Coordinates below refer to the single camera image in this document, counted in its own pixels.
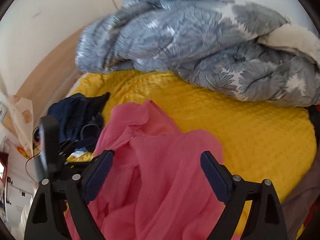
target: pink fabric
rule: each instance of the pink fabric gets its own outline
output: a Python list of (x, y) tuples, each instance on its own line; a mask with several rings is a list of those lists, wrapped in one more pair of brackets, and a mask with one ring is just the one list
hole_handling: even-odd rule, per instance
[[(182, 134), (152, 101), (112, 110), (95, 154), (115, 151), (114, 162), (89, 209), (107, 240), (205, 240), (224, 205), (200, 167), (211, 151), (222, 163), (222, 146), (209, 132)], [(73, 240), (79, 240), (70, 214)]]

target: blue gripper pad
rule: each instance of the blue gripper pad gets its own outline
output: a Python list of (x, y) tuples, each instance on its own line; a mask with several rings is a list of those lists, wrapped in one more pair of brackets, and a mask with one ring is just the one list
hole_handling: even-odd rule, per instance
[(105, 150), (99, 156), (92, 159), (90, 167), (82, 173), (81, 189), (83, 200), (86, 204), (95, 200), (103, 182), (105, 181), (113, 161), (113, 151)]
[(230, 172), (217, 162), (210, 151), (201, 154), (200, 165), (217, 199), (227, 205), (233, 192)]

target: black cable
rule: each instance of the black cable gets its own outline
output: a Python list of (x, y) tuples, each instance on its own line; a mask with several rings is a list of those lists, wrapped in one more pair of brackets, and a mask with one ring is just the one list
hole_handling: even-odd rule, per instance
[(36, 128), (34, 128), (32, 134), (34, 134), (35, 131), (36, 131), (38, 128), (39, 128), (39, 126), (37, 126)]
[(28, 176), (30, 177), (30, 179), (32, 179), (34, 181), (34, 183), (37, 183), (37, 181), (29, 174), (28, 169), (27, 169), (27, 164), (30, 160), (32, 160), (34, 157), (37, 157), (41, 152), (39, 152), (38, 154), (36, 154), (35, 156), (32, 156), (30, 159), (27, 160), (26, 162), (26, 173), (28, 174)]

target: metal screw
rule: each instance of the metal screw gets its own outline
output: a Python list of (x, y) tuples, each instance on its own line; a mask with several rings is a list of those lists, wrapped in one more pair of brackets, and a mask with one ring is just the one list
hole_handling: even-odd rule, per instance
[(80, 178), (81, 178), (80, 174), (75, 174), (75, 175), (72, 176), (73, 180), (79, 180)]
[(233, 175), (232, 178), (234, 181), (241, 181), (241, 177), (239, 175)]
[(265, 179), (264, 184), (266, 184), (267, 186), (271, 186), (272, 182), (269, 179)]
[(41, 184), (42, 185), (47, 185), (49, 183), (49, 180), (48, 179), (44, 179), (42, 180)]

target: sticker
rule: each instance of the sticker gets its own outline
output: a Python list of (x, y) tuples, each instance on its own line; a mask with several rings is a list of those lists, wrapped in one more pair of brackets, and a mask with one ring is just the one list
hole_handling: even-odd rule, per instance
[(5, 114), (7, 113), (7, 108), (5, 105), (0, 101), (0, 123), (3, 122)]

